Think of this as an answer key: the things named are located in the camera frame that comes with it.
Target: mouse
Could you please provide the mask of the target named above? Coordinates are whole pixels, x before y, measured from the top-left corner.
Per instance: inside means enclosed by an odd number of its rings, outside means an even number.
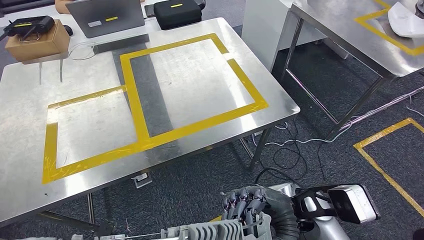
[[[66,32],[69,36],[74,35],[74,32],[72,31],[72,28],[70,26],[68,26],[68,25],[63,25],[63,26],[64,26],[64,28],[65,28],[65,30],[66,30]]]

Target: metal frame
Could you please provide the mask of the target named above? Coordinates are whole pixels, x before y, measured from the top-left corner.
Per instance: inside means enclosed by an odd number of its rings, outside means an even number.
[[[259,158],[261,157],[262,150],[264,149],[265,144],[267,143],[268,136],[270,135],[272,129],[273,129],[273,127],[270,127],[270,128],[267,128],[267,129],[262,131],[262,134],[260,135],[259,143],[257,144],[256,150],[254,151],[254,154],[252,153],[252,151],[248,147],[245,139],[244,138],[239,139],[244,150],[247,152],[247,155],[249,155],[249,158],[250,158],[249,170],[250,171],[253,171],[256,163],[259,162]]]
[[[266,128],[262,131],[259,143],[257,144],[257,148],[254,153],[252,153],[252,151],[249,149],[243,137],[239,139],[244,150],[247,152],[251,160],[250,165],[248,167],[250,171],[253,171],[255,165],[259,162],[259,158],[262,154],[262,150],[264,149],[265,144],[267,143],[267,139],[269,135],[271,134],[271,130],[273,129],[273,126],[274,125],[271,125],[271,127]],[[63,225],[75,227],[78,229],[82,229],[82,230],[94,231],[99,237],[111,235],[115,227],[115,224],[113,222],[102,222],[102,224],[96,225],[92,193],[87,194],[87,206],[88,206],[88,222],[78,220],[69,216],[61,215],[52,211],[47,211],[47,210],[37,213],[37,217],[45,219],[45,220],[49,220],[58,224],[63,224]]]
[[[293,8],[294,10],[296,10],[295,12],[298,12],[300,10],[298,10],[296,7]],[[348,128],[349,126],[356,124],[378,112],[381,112],[385,109],[387,109],[388,107],[399,103],[400,101],[407,99],[409,96],[418,94],[421,91],[424,91],[424,86],[417,88],[416,90],[402,95],[398,98],[395,98],[394,100],[376,108],[373,109],[367,113],[365,113],[362,116],[359,116],[353,120],[351,120],[351,118],[355,115],[356,112],[358,112],[358,110],[364,105],[364,103],[366,101],[368,101],[370,99],[370,97],[376,92],[376,90],[378,90],[384,83],[386,82],[392,82],[396,79],[398,79],[398,76],[394,76],[393,74],[389,73],[389,74],[385,74],[384,76],[381,76],[369,87],[369,89],[360,97],[360,99],[355,103],[355,105],[353,105],[350,110],[344,115],[344,117],[341,120],[337,120],[333,114],[324,106],[324,104],[322,102],[320,102],[320,100],[299,80],[299,78],[297,78],[295,76],[295,74],[293,72],[290,71],[289,69],[289,64],[290,64],[290,60],[293,56],[293,52],[295,51],[296,48],[296,43],[298,42],[299,39],[299,35],[301,33],[302,30],[302,26],[304,23],[304,19],[299,16],[298,14],[295,13],[295,15],[297,15],[299,17],[299,20],[297,22],[296,25],[296,30],[294,32],[294,36],[293,39],[291,41],[291,45],[290,45],[290,49],[288,50],[288,55],[287,55],[287,59],[285,60],[285,64],[284,64],[284,69],[283,72],[281,74],[281,78],[280,78],[280,84],[283,81],[284,76],[287,74],[290,75],[290,77],[306,92],[306,94],[312,99],[312,101],[327,115],[327,117],[335,124],[334,127],[330,130],[330,132],[328,133],[326,139],[327,140],[331,140],[333,139],[339,131],[342,131],[346,128]]]
[[[47,210],[37,213],[36,216],[40,219],[48,220],[57,224],[63,224],[82,230],[94,231],[99,237],[111,235],[115,227],[115,224],[113,222],[105,221],[102,222],[100,225],[96,225],[94,218],[92,193],[87,194],[87,203],[88,222]]]

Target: cardboard box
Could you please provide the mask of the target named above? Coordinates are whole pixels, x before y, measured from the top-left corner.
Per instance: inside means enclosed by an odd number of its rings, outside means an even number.
[[[30,35],[26,41],[31,39],[37,39],[37,35]],[[68,51],[70,39],[61,21],[55,19],[54,26],[47,33],[41,34],[39,40],[20,42],[18,35],[15,35],[9,37],[5,49],[17,61],[22,62],[65,53]]]

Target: laptop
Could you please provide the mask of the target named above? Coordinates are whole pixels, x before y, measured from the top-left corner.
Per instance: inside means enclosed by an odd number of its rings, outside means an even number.
[[[66,7],[87,38],[145,24],[140,0],[78,0]]]

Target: yellow tape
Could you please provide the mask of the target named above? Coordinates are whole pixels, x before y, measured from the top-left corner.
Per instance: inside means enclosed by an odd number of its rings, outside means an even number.
[[[113,160],[124,158],[132,154],[142,152],[174,140],[180,139],[187,135],[205,130],[207,128],[231,121],[233,119],[239,118],[241,116],[256,112],[258,110],[268,107],[267,102],[261,96],[259,91],[255,88],[250,79],[243,72],[242,68],[237,64],[234,59],[228,60],[228,64],[231,69],[234,71],[236,76],[239,78],[243,86],[246,88],[247,92],[251,95],[254,100],[254,103],[249,105],[180,127],[173,129],[171,131],[159,134],[157,136],[150,137],[149,131],[146,125],[145,117],[143,114],[142,104],[140,102],[139,94],[137,91],[136,81],[134,79],[133,70],[131,67],[130,60],[132,58],[141,57],[144,55],[184,46],[187,44],[196,43],[203,40],[211,39],[218,50],[222,54],[228,53],[227,48],[221,42],[219,37],[215,33],[193,37],[187,40],[174,42],[162,46],[152,47],[148,49],[143,49],[136,52],[122,54],[120,56],[121,67],[123,72],[123,77],[125,85],[117,86],[114,88],[106,89],[103,91],[95,92],[92,94],[72,98],[69,100],[61,101],[58,103],[50,104],[47,110],[47,127],[46,127],[46,136],[45,136],[45,148],[44,148],[44,167],[43,167],[43,176],[42,183],[46,184],[51,181],[55,181],[66,176],[79,173],[81,171],[111,162]],[[137,135],[137,142],[132,144],[96,155],[84,160],[56,168],[56,154],[57,154],[57,137],[58,137],[58,122],[53,115],[57,108],[64,107],[71,104],[77,104],[84,101],[90,101],[100,96],[105,96],[107,94],[114,94],[119,92],[127,92],[129,107],[131,109],[131,114],[134,122],[135,132]]]
[[[75,98],[68,99],[68,100],[65,100],[65,101],[53,103],[53,104],[50,104],[48,106],[48,108],[49,109],[57,109],[57,108],[64,107],[64,106],[69,105],[69,104],[76,104],[76,103],[80,103],[80,102],[85,102],[85,101],[90,100],[90,99],[96,99],[100,96],[105,97],[108,94],[122,93],[122,92],[126,92],[126,91],[127,91],[127,88],[126,88],[125,85],[116,86],[116,87],[112,87],[112,88],[109,88],[109,89],[106,89],[106,90],[87,94],[87,95],[84,95],[84,96],[79,96],[79,97],[75,97]]]
[[[128,94],[129,108],[131,109],[131,114],[134,121],[135,134],[137,135],[137,139],[140,142],[150,137],[149,131],[147,129],[142,110],[142,104],[140,102],[139,93],[137,91],[133,69],[131,68],[130,58],[125,57],[125,54],[121,55],[120,62],[123,72],[123,79],[125,81]]]
[[[368,137],[367,139],[360,141],[353,145],[358,152],[371,164],[375,170],[377,170],[386,181],[392,185],[407,201],[412,207],[424,218],[424,209],[392,178],[390,177],[377,163],[376,161],[364,150],[364,147],[381,139],[382,137],[393,133],[394,131],[405,127],[408,124],[413,124],[416,128],[418,128],[421,132],[424,133],[424,127],[419,125],[412,118],[407,118],[401,122],[398,122],[392,126],[387,127],[386,129],[376,133],[373,136]]]
[[[210,220],[209,222],[218,222],[221,221],[221,216],[217,216],[214,219]]]
[[[389,43],[395,45],[396,47],[400,48],[402,51],[404,51],[405,53],[412,55],[412,56],[417,56],[420,55],[422,53],[424,53],[424,45],[422,46],[418,46],[416,48],[409,48],[407,46],[405,46],[404,44],[400,43],[399,41],[396,41],[394,38],[391,38],[390,36],[386,35],[385,33],[381,32],[380,30],[378,30],[377,28],[375,28],[374,26],[372,26],[371,24],[369,24],[367,21],[370,19],[375,19],[381,15],[386,14],[391,6],[387,3],[385,3],[382,0],[374,0],[375,2],[377,2],[378,4],[382,5],[385,9],[380,10],[380,11],[376,11],[367,15],[363,15],[363,16],[359,16],[357,18],[354,19],[355,22],[357,22],[358,24],[360,24],[361,26],[363,26],[364,28],[366,28],[368,31],[376,34],[377,36],[381,37],[382,39],[388,41]]]
[[[117,16],[106,18],[106,22],[109,22],[109,21],[112,21],[112,20],[117,20],[117,19],[118,19]]]
[[[31,26],[32,23],[22,23],[22,24],[17,24],[15,25],[15,27],[24,27],[24,26]]]

